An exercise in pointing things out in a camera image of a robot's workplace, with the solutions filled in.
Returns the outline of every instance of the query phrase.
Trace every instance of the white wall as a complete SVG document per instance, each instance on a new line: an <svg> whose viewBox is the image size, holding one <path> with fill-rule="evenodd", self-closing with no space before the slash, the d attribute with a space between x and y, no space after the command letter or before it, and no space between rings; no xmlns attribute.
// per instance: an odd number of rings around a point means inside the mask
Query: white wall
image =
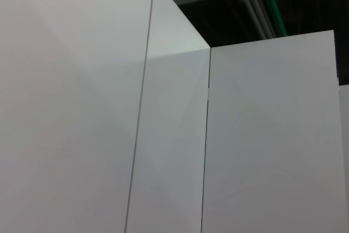
<svg viewBox="0 0 349 233"><path fill-rule="evenodd" d="M200 233L210 49L153 0L128 233Z"/></svg>
<svg viewBox="0 0 349 233"><path fill-rule="evenodd" d="M124 232L151 0L0 0L0 232Z"/></svg>
<svg viewBox="0 0 349 233"><path fill-rule="evenodd" d="M212 49L203 233L346 233L333 32Z"/></svg>
<svg viewBox="0 0 349 233"><path fill-rule="evenodd" d="M347 201L349 200L349 86L339 87Z"/></svg>

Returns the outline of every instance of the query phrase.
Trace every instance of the white panel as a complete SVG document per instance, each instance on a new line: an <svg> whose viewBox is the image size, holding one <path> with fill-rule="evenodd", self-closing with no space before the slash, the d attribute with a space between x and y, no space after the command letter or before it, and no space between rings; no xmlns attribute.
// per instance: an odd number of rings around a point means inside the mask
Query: white panel
<svg viewBox="0 0 349 233"><path fill-rule="evenodd" d="M212 49L203 233L346 233L333 32Z"/></svg>
<svg viewBox="0 0 349 233"><path fill-rule="evenodd" d="M200 233L209 46L153 0L128 233Z"/></svg>
<svg viewBox="0 0 349 233"><path fill-rule="evenodd" d="M151 0L0 0L0 232L124 232Z"/></svg>
<svg viewBox="0 0 349 233"><path fill-rule="evenodd" d="M349 200L349 86L339 87L347 201Z"/></svg>

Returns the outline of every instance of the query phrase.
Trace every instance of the dark ceiling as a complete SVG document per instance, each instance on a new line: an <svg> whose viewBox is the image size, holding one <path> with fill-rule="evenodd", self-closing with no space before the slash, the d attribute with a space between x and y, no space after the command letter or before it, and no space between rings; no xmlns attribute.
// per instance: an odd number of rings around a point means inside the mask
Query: dark ceiling
<svg viewBox="0 0 349 233"><path fill-rule="evenodd" d="M261 35L243 0L174 0L206 42L223 46L260 40ZM266 7L275 36L283 36L267 0ZM349 0L276 0L287 35L333 29L337 72L341 85L349 84Z"/></svg>

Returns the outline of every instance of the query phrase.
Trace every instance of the exposed ceiling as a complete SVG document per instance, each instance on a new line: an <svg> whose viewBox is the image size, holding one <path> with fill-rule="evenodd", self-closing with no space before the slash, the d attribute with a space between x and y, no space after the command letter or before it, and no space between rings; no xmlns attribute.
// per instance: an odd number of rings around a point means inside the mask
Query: exposed ceiling
<svg viewBox="0 0 349 233"><path fill-rule="evenodd" d="M261 39L244 0L174 0L190 22L214 46ZM262 0L277 37L278 24L268 0ZM349 0L276 0L287 35L333 29L341 85L349 84Z"/></svg>

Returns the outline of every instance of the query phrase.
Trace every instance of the panel seam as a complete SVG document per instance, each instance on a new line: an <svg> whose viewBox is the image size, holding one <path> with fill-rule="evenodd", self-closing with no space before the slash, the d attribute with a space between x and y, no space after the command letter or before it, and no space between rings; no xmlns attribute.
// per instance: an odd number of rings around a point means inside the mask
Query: panel seam
<svg viewBox="0 0 349 233"><path fill-rule="evenodd" d="M209 49L209 66L208 66L208 94L209 98L209 80L210 80L210 72L211 72L211 56L212 56L212 48ZM204 193L204 185L205 185L205 170L206 170L206 144L207 144L207 122L208 122L208 104L209 99L207 99L207 110L206 110L206 136L205 136L205 151L204 151L204 159L203 159L203 181L202 181L202 202L201 202L201 230L202 233L202 224L203 224L203 193Z"/></svg>
<svg viewBox="0 0 349 233"><path fill-rule="evenodd" d="M124 230L124 233L127 232L127 224L128 224L128 218L129 218L130 199L131 199L131 190L132 190L133 174L134 174L134 169L135 169L135 158L136 158L136 149L137 149L137 139L138 139L138 131L139 131L139 125L140 125L141 105L142 105L143 87L144 87L144 79L145 79L146 64L147 64L147 56L148 56L149 33L150 33L150 29L151 29L152 11L153 11L153 0L151 0L151 9L150 9L150 13L149 13L149 23L148 23L148 33L147 33L147 44L146 44L146 56L145 56L144 67L143 67L143 79L142 79L142 87L141 87L141 98L140 98L140 106L139 106L139 110L138 110L138 119L137 119L137 128L136 128L136 139L135 139L135 147L134 147L134 152L133 152L133 162L132 162L130 189L129 189L129 197L128 197L128 202L127 202L127 211L126 211L126 219L125 219L125 230Z"/></svg>

